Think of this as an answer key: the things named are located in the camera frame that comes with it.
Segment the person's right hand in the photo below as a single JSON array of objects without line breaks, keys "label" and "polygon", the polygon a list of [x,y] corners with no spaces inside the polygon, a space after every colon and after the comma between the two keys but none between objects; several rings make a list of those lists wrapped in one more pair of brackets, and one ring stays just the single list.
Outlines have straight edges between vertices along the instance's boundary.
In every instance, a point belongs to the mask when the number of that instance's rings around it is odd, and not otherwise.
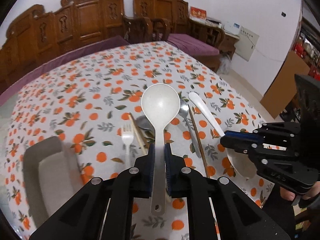
[{"label": "person's right hand", "polygon": [[301,184],[298,181],[285,181],[275,185],[276,193],[280,195],[279,204],[291,208],[301,200],[307,203],[317,201],[319,197],[319,181],[311,184]]}]

